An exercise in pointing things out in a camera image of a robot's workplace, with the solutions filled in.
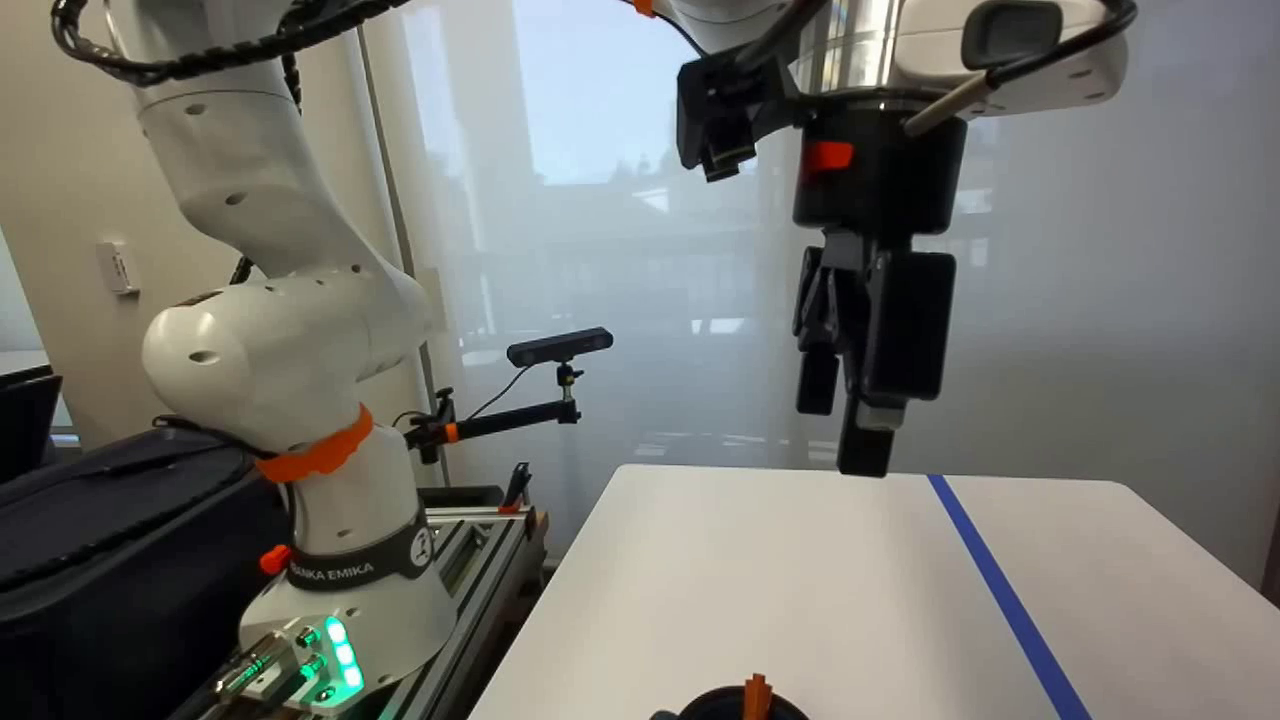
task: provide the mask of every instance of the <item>blue tape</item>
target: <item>blue tape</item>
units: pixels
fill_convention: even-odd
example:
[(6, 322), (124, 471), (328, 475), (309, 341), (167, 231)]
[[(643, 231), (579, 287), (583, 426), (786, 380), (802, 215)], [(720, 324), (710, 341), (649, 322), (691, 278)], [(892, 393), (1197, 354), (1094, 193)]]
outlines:
[(987, 540), (974, 532), (974, 524), (967, 521), (958, 498), (951, 492), (949, 475), (933, 471), (929, 475), (936, 499), (944, 503), (944, 514), (951, 515), (951, 530), (958, 537), (958, 543), (967, 550), (967, 562), (974, 566), (974, 572), (984, 577), (990, 599), (1001, 605), (1005, 625), (1011, 629), (1015, 644), (1023, 649), (1043, 695), (1051, 701), (1056, 715), (1063, 720), (1089, 720), (1083, 701), (1074, 695), (1067, 673), (1056, 665), (1051, 649), (1043, 644), (1030, 614), (1023, 608), (1023, 599), (1011, 591), (1008, 577), (1001, 572)]

